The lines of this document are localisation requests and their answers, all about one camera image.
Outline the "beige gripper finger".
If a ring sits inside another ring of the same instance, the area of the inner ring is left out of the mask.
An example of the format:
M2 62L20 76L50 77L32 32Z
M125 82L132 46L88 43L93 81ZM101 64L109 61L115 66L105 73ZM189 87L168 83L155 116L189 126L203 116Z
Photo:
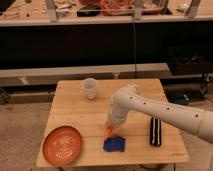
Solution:
M117 132L118 132L118 127L113 127L111 135L114 136L117 134Z
M110 122L109 121L106 121L105 122L105 128L108 128L110 126Z

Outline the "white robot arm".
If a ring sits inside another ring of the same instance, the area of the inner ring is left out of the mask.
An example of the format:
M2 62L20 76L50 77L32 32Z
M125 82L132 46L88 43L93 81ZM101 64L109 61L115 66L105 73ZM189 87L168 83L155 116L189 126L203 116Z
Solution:
M135 84L127 84L112 94L104 139L109 138L115 128L124 124L128 112L134 110L213 144L212 111L145 98L139 92Z

